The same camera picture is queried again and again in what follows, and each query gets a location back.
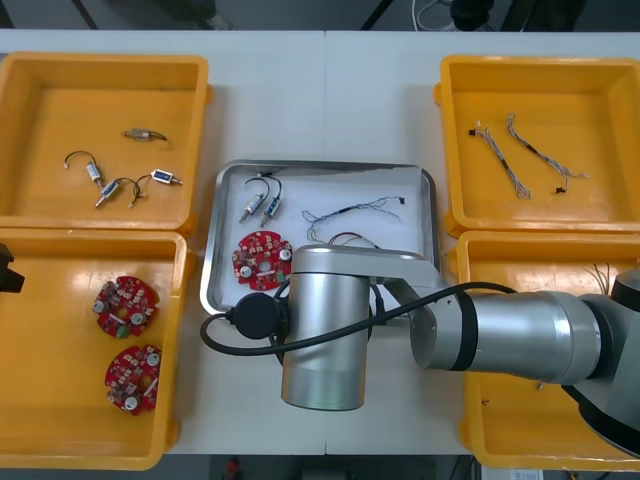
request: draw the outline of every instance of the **tray rim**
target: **tray rim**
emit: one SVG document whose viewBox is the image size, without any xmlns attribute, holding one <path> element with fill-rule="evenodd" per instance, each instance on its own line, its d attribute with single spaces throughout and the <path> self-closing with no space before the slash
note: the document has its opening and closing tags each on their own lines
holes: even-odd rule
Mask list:
<svg viewBox="0 0 640 480">
<path fill-rule="evenodd" d="M 282 168 L 326 168 L 335 170 L 374 170 L 374 169 L 391 169 L 391 168 L 418 168 L 424 182 L 429 185 L 429 201 L 431 204 L 431 242 L 433 245 L 433 263 L 436 270 L 440 271 L 440 236 L 438 232 L 437 206 L 436 206 L 436 184 L 433 177 L 424 168 L 419 165 L 405 163 L 375 163 L 375 162 L 333 162 L 328 160 L 251 160 L 237 159 L 227 163 L 216 177 L 216 190 L 213 198 L 213 209 L 209 222 L 209 230 L 207 236 L 207 246 L 204 256 L 204 264 L 202 267 L 202 277 L 200 280 L 200 303 L 207 313 L 214 315 L 225 311 L 222 305 L 217 301 L 209 301 L 208 292 L 212 279 L 213 266 L 215 263 L 215 254 L 218 253 L 216 246 L 221 238 L 221 229 L 218 223 L 224 219 L 224 209 L 226 207 L 226 191 L 223 192 L 223 183 L 226 176 L 234 168 L 244 167 L 282 167 Z"/>
</svg>

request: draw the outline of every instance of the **floor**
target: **floor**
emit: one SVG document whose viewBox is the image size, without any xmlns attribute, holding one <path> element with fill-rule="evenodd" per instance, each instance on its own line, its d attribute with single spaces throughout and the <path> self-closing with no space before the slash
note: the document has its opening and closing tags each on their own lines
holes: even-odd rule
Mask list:
<svg viewBox="0 0 640 480">
<path fill-rule="evenodd" d="M 71 0 L 3 0 L 15 28 L 89 28 Z M 210 5 L 213 0 L 194 0 Z M 239 30 L 358 30 L 379 0 L 217 0 L 219 14 Z M 412 0 L 394 0 L 373 30 L 412 30 Z M 431 0 L 416 0 L 416 10 Z M 498 30 L 511 0 L 495 0 L 489 25 Z M 196 29 L 172 20 L 153 0 L 82 0 L 104 30 Z M 428 28 L 451 22 L 449 9 L 434 5 L 422 16 Z M 637 0 L 589 0 L 577 31 L 640 31 Z"/>
<path fill-rule="evenodd" d="M 203 4 L 211 0 L 194 0 Z M 416 8 L 430 0 L 416 0 Z M 71 0 L 3 0 L 15 28 L 88 29 L 87 22 Z M 83 0 L 97 28 L 197 29 L 192 22 L 172 20 L 151 0 Z M 373 30 L 412 30 L 412 0 L 394 0 Z M 218 13 L 239 30 L 358 30 L 378 4 L 378 0 L 217 0 Z M 495 0 L 490 27 L 500 28 L 510 0 Z M 451 22 L 449 9 L 442 4 L 422 17 L 429 28 Z M 640 1 L 590 0 L 576 25 L 577 31 L 640 31 Z M 0 470 L 0 480 L 171 480 L 224 478 L 228 457 L 167 455 L 147 472 L 60 472 Z M 466 468 L 451 475 L 456 457 L 242 457 L 240 464 L 247 480 L 301 478 L 299 473 L 325 473 L 304 478 L 348 478 L 328 476 L 328 472 L 350 471 L 353 478 L 374 480 L 438 479 L 466 480 Z M 586 473 L 583 480 L 595 480 Z M 637 480 L 640 474 L 614 474 L 609 480 Z M 561 472 L 545 472 L 545 480 L 564 480 Z"/>
</svg>

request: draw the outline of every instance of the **yellow plastic bin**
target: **yellow plastic bin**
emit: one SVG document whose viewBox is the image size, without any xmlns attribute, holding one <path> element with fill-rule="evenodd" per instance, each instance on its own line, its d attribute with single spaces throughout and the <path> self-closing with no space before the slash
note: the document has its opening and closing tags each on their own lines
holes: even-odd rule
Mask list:
<svg viewBox="0 0 640 480">
<path fill-rule="evenodd" d="M 640 232 L 640 76 L 626 59 L 450 56 L 434 96 L 441 107 L 450 212 L 467 230 Z M 564 180 L 513 138 L 506 119 L 536 149 L 573 173 Z M 479 136 L 488 126 L 533 198 L 520 199 Z"/>
<path fill-rule="evenodd" d="M 0 229 L 25 276 L 0 294 L 0 467 L 144 470 L 176 441 L 172 418 L 178 327 L 187 269 L 173 232 Z M 113 338 L 93 303 L 119 275 L 159 297 L 139 337 Z M 156 408 L 128 415 L 107 400 L 111 361 L 133 345 L 162 350 Z"/>
<path fill-rule="evenodd" d="M 615 275 L 636 268 L 640 237 L 467 232 L 449 257 L 458 281 L 497 282 L 518 291 L 601 293 L 593 264 Z M 640 460 L 610 446 L 558 385 L 511 375 L 465 374 L 465 446 L 486 466 L 640 471 Z"/>
<path fill-rule="evenodd" d="M 177 230 L 190 235 L 208 95 L 207 61 L 195 56 L 13 53 L 0 68 L 0 228 Z M 169 141 L 122 135 L 146 128 Z M 87 172 L 90 152 L 106 181 L 152 170 L 184 184 L 143 180 L 147 198 L 129 208 L 124 183 L 96 209 L 100 189 Z"/>
</svg>

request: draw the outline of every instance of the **black cable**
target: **black cable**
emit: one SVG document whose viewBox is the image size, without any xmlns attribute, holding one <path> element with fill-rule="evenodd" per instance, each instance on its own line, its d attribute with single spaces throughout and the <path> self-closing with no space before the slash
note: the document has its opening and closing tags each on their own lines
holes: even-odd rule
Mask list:
<svg viewBox="0 0 640 480">
<path fill-rule="evenodd" d="M 271 178 L 272 180 L 275 180 L 276 182 L 278 182 L 278 195 L 276 196 L 276 198 L 280 198 L 280 195 L 282 195 L 282 182 L 280 180 L 278 180 L 276 177 L 274 177 L 273 173 L 265 173 L 262 176 L 263 177 L 267 177 L 267 178 Z"/>
<path fill-rule="evenodd" d="M 484 288 L 484 289 L 496 290 L 504 293 L 515 293 L 515 290 L 513 290 L 512 288 L 506 287 L 504 285 L 499 285 L 497 283 L 491 283 L 491 282 L 461 283 L 460 285 L 454 285 L 453 287 L 445 288 L 436 293 L 432 293 L 431 295 L 427 295 L 426 297 L 422 297 L 422 298 L 419 298 L 418 300 L 414 300 L 413 302 L 409 302 L 409 303 L 406 303 L 405 305 L 401 305 L 400 307 L 394 308 L 393 310 L 389 310 L 388 312 L 376 314 L 374 317 L 361 320 L 359 322 L 356 322 L 354 324 L 348 325 L 343 328 L 339 328 L 332 332 L 324 333 L 322 335 L 318 335 L 311 338 L 305 338 L 304 340 L 298 340 L 296 342 L 291 342 L 284 345 L 275 345 L 275 346 L 257 347 L 257 348 L 231 347 L 229 345 L 223 345 L 213 340 L 207 334 L 207 328 L 209 327 L 209 325 L 211 325 L 211 323 L 214 320 L 220 318 L 220 315 L 213 315 L 212 317 L 209 317 L 202 323 L 202 326 L 200 327 L 200 338 L 205 343 L 205 345 L 207 345 L 209 348 L 213 350 L 216 350 L 221 353 L 225 353 L 227 355 L 235 355 L 239 357 L 258 357 L 263 355 L 273 355 L 274 353 L 292 352 L 294 350 L 313 347 L 321 343 L 330 342 L 332 340 L 337 340 L 338 338 L 346 337 L 347 335 L 352 335 L 359 331 L 366 330 L 369 327 L 379 325 L 393 318 L 399 317 L 401 315 L 405 315 L 406 313 L 409 313 L 412 310 L 416 310 L 420 307 L 423 307 L 429 303 L 436 302 L 442 298 L 445 298 L 450 295 L 454 295 L 456 293 L 460 293 L 472 288 Z"/>
<path fill-rule="evenodd" d="M 82 17 L 84 22 L 87 24 L 87 26 L 91 30 L 98 30 L 98 25 L 96 24 L 96 22 L 93 21 L 93 18 L 91 18 L 91 15 L 89 14 L 89 11 L 87 10 L 87 7 L 85 7 L 82 4 L 82 1 L 81 0 L 71 0 L 71 3 L 73 4 L 74 7 L 76 7 L 76 10 L 78 10 L 78 13 L 80 14 L 80 16 Z"/>
<path fill-rule="evenodd" d="M 157 138 L 158 140 L 162 140 L 163 142 L 169 141 L 169 139 L 167 137 L 165 137 L 164 135 L 162 135 L 159 132 L 154 132 L 153 130 L 149 130 L 149 136 Z"/>
</svg>

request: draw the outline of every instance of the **red circuit board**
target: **red circuit board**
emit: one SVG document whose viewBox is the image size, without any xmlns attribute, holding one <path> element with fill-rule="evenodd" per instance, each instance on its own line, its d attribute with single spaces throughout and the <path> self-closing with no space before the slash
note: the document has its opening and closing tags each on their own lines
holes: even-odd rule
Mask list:
<svg viewBox="0 0 640 480">
<path fill-rule="evenodd" d="M 291 275 L 292 247 L 275 232 L 250 233 L 233 252 L 233 270 L 240 284 L 252 290 L 278 288 Z"/>
<path fill-rule="evenodd" d="M 113 359 L 104 383 L 107 398 L 131 415 L 156 408 L 162 352 L 152 345 L 129 347 Z"/>
<path fill-rule="evenodd" d="M 149 326 L 156 312 L 156 292 L 136 277 L 118 277 L 107 282 L 98 294 L 93 311 L 98 325 L 112 337 L 140 335 Z"/>
</svg>

